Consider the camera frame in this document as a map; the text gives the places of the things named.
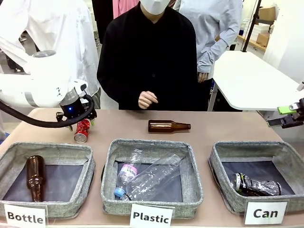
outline white robotic arm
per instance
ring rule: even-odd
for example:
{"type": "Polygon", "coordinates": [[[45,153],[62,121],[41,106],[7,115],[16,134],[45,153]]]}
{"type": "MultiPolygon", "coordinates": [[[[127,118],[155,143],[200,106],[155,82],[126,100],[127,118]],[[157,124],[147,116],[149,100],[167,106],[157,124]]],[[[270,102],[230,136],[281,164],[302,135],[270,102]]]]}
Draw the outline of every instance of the white robotic arm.
{"type": "Polygon", "coordinates": [[[12,116],[29,123],[29,117],[18,113],[6,106],[18,107],[44,107],[51,108],[60,105],[63,113],[58,113],[58,122],[37,123],[32,119],[30,124],[42,127],[70,126],[82,119],[90,120],[96,117],[94,102],[89,95],[84,99],[89,101],[85,108],[80,102],[80,95],[87,88],[87,83],[82,80],[69,81],[69,72],[59,61],[55,51],[42,51],[33,55],[28,63],[30,75],[0,74],[0,109],[12,116]]]}

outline bottle cap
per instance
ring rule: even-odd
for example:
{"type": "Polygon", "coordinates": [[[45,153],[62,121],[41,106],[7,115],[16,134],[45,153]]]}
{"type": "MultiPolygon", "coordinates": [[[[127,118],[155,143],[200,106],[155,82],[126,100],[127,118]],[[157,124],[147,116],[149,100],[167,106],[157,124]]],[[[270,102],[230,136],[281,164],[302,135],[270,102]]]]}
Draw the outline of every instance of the bottle cap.
{"type": "Polygon", "coordinates": [[[239,187],[241,185],[241,176],[239,173],[233,174],[231,184],[235,191],[239,191],[239,187]]]}
{"type": "Polygon", "coordinates": [[[114,191],[114,195],[118,197],[122,197],[125,194],[125,191],[121,188],[116,188],[114,191]]]}

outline pink label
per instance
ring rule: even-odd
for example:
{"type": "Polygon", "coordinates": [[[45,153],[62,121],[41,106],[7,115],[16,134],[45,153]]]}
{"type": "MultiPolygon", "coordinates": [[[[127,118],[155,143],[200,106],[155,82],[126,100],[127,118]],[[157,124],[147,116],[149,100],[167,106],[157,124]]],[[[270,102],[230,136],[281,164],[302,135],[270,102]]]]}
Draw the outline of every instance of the pink label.
{"type": "Polygon", "coordinates": [[[123,165],[120,172],[125,172],[126,175],[135,177],[137,175],[137,169],[134,166],[131,165],[123,165]]]}

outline black shirt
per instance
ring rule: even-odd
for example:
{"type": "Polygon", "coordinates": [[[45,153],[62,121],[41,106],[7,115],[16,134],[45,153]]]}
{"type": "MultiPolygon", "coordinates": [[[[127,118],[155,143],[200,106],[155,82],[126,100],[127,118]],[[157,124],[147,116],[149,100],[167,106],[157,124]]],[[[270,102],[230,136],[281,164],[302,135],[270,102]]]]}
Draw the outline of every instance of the black shirt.
{"type": "Polygon", "coordinates": [[[191,22],[167,7],[153,24],[139,3],[109,24],[97,77],[119,109],[140,110],[140,93],[150,91],[158,104],[148,110],[195,111],[197,59],[191,22]]]}

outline table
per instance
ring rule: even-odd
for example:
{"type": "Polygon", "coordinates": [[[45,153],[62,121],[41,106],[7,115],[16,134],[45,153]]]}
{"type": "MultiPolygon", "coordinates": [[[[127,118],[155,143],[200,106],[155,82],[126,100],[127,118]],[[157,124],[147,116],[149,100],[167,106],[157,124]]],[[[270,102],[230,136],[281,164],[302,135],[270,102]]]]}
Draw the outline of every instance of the table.
{"type": "MultiPolygon", "coordinates": [[[[35,109],[30,116],[44,121],[55,121],[57,111],[59,109],[35,109]]],[[[108,147],[114,139],[129,138],[184,141],[193,147],[203,186],[204,201],[194,219],[174,220],[173,226],[241,227],[243,218],[233,215],[226,209],[208,166],[207,159],[211,154],[212,145],[215,141],[281,140],[256,113],[97,110],[97,115],[95,126],[90,129],[88,141],[85,143],[93,148],[96,162],[95,176],[87,199],[75,219],[50,221],[50,225],[86,225],[82,227],[87,228],[87,225],[129,224],[128,217],[104,214],[100,196],[100,177],[108,147]],[[190,123],[192,129],[189,133],[148,134],[149,119],[170,119],[190,123]]],[[[47,129],[21,123],[0,146],[0,153],[18,141],[74,144],[73,137],[74,133],[67,128],[47,129]]],[[[286,226],[299,224],[304,224],[303,214],[288,215],[284,219],[286,226]]]]}
{"type": "Polygon", "coordinates": [[[208,111],[218,89],[239,110],[275,111],[304,97],[298,83],[250,52],[226,51],[215,63],[213,79],[208,111]]]}

